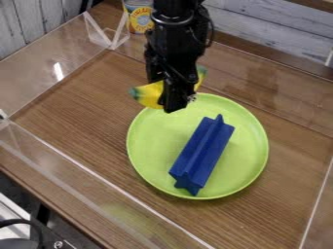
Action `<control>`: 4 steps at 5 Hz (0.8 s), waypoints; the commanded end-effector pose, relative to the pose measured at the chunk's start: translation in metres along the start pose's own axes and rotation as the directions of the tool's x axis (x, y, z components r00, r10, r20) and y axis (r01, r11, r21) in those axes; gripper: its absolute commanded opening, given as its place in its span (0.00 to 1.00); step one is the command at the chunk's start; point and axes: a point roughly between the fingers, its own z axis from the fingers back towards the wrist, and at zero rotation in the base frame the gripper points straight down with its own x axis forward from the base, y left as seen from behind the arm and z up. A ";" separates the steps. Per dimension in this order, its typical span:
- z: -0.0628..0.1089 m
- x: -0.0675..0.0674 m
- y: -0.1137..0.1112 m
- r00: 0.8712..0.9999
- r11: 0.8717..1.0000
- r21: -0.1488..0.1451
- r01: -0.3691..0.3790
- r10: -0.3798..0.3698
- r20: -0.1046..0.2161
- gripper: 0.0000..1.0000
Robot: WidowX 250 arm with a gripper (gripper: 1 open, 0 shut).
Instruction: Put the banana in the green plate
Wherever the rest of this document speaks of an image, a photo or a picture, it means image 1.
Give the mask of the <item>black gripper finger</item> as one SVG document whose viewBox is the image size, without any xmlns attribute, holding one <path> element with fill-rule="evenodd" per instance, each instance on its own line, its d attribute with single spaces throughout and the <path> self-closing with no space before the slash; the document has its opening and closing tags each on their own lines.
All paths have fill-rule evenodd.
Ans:
<svg viewBox="0 0 333 249">
<path fill-rule="evenodd" d="M 171 113 L 187 106 L 188 97 L 195 94 L 195 82 L 182 81 L 172 77 L 163 79 L 163 91 L 158 103 L 163 106 L 164 112 Z"/>
<path fill-rule="evenodd" d="M 166 66 L 163 60 L 158 56 L 152 56 L 147 59 L 145 72 L 148 83 L 155 83 L 164 78 Z"/>
</svg>

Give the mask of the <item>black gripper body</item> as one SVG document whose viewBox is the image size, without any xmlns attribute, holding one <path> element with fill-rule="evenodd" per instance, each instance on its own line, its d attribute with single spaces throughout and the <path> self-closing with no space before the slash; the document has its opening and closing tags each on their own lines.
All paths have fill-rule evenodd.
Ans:
<svg viewBox="0 0 333 249">
<path fill-rule="evenodd" d="M 211 45 L 214 26 L 208 18 L 194 18 L 187 23 L 171 23 L 153 19 L 153 28 L 145 32 L 145 61 L 158 56 L 166 66 L 166 76 L 198 83 L 196 60 Z"/>
</svg>

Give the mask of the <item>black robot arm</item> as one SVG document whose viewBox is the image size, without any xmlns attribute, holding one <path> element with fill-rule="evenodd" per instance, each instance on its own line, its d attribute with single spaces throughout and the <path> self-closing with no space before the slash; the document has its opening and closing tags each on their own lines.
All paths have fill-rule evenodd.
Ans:
<svg viewBox="0 0 333 249">
<path fill-rule="evenodd" d="M 204 0 L 153 0 L 145 31 L 145 72 L 148 82 L 163 81 L 158 103 L 167 113 L 187 106 L 199 83 L 196 61 L 211 45 L 214 27 Z"/>
</svg>

